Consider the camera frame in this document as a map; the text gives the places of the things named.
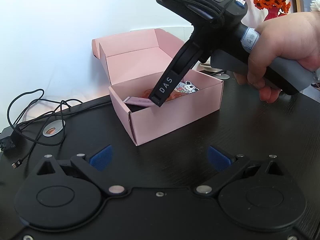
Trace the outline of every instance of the pink cardboard box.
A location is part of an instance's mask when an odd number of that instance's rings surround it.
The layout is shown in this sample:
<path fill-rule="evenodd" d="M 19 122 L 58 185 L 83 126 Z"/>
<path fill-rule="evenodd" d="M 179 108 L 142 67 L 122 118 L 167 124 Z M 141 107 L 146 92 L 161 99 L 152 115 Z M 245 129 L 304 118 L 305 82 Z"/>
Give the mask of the pink cardboard box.
<path fill-rule="evenodd" d="M 123 103 L 153 88 L 183 41 L 162 29 L 121 33 L 92 41 L 111 86 L 113 107 L 135 145 L 141 145 L 194 122 L 220 108 L 223 81 L 190 70 L 182 82 L 200 90 L 132 113 Z"/>

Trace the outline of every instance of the sticker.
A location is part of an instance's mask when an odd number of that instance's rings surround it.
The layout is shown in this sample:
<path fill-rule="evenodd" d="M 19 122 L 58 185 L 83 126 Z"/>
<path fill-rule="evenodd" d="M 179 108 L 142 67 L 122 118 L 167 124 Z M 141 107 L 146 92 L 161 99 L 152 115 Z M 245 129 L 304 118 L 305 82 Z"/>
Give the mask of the sticker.
<path fill-rule="evenodd" d="M 182 93 L 193 93 L 199 91 L 199 89 L 190 81 L 186 81 L 186 83 L 180 82 L 174 90 Z"/>
<path fill-rule="evenodd" d="M 253 46 L 256 44 L 260 37 L 260 34 L 257 33 L 254 28 L 248 28 L 241 38 L 241 44 L 245 48 L 252 50 Z"/>
<path fill-rule="evenodd" d="M 235 0 L 236 4 L 239 5 L 240 7 L 244 8 L 245 7 L 245 0 Z"/>

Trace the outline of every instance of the black charger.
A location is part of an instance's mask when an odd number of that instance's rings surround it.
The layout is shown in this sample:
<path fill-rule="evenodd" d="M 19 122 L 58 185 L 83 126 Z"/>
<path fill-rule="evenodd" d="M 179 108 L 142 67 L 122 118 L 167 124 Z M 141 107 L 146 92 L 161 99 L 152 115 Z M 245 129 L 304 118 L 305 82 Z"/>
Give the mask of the black charger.
<path fill-rule="evenodd" d="M 13 125 L 18 131 L 20 128 L 17 124 Z M 15 148 L 20 139 L 20 135 L 12 129 L 11 126 L 4 128 L 0 134 L 0 150 L 5 151 Z"/>

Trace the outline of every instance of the wooden table surface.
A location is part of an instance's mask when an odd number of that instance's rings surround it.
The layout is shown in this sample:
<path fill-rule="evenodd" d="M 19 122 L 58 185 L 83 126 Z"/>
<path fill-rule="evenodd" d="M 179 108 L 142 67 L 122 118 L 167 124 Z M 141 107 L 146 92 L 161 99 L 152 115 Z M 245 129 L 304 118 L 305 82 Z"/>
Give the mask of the wooden table surface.
<path fill-rule="evenodd" d="M 13 238 L 23 230 L 13 198 L 43 155 L 69 159 L 111 144 L 114 156 L 109 172 L 126 184 L 141 187 L 191 186 L 206 181 L 216 173 L 207 160 L 210 145 L 253 160 L 275 154 L 308 199 L 300 226 L 316 239 L 320 222 L 320 104 L 302 94 L 281 95 L 276 103 L 267 104 L 259 100 L 257 91 L 239 86 L 230 75 L 219 111 L 142 146 L 132 143 L 112 105 L 107 105 L 67 117 L 63 144 L 37 145 L 29 161 L 16 170 L 11 164 L 26 154 L 31 143 L 23 140 L 19 147 L 7 151 L 0 161 L 0 238 L 20 239 Z M 83 106 L 106 100 L 108 96 Z M 26 134 L 35 136 L 41 124 L 30 125 Z M 60 138 L 52 137 L 50 142 L 55 140 Z"/>

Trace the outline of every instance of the hand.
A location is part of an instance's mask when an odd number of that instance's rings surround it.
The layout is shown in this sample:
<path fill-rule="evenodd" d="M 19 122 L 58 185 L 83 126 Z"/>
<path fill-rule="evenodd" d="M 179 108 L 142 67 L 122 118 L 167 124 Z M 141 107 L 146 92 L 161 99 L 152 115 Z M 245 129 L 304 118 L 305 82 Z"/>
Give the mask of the hand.
<path fill-rule="evenodd" d="M 265 85 L 262 78 L 276 57 L 294 59 L 304 68 L 320 67 L 320 12 L 292 13 L 260 24 L 261 34 L 248 60 L 248 75 L 235 73 L 240 85 L 250 83 L 259 90 L 260 99 L 273 103 L 280 90 Z"/>

